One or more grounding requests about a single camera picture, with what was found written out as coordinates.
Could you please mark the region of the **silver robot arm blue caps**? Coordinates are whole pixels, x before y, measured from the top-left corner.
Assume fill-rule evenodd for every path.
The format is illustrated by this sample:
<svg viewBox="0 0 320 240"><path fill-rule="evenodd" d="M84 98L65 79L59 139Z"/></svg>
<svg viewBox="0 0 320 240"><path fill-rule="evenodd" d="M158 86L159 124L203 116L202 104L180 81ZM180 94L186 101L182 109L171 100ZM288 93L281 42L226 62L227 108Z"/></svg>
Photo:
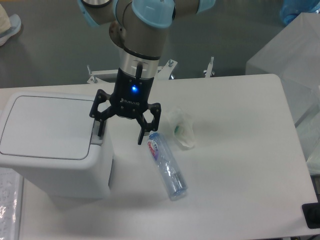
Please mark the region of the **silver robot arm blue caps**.
<svg viewBox="0 0 320 240"><path fill-rule="evenodd" d="M149 103L168 31L176 18L196 15L215 5L214 0L79 0L78 6L92 27L109 23L109 35L119 39L120 65L112 94L99 89L90 117L99 122L101 137L107 119L117 115L135 119L141 127L137 143L157 131L160 103Z"/></svg>

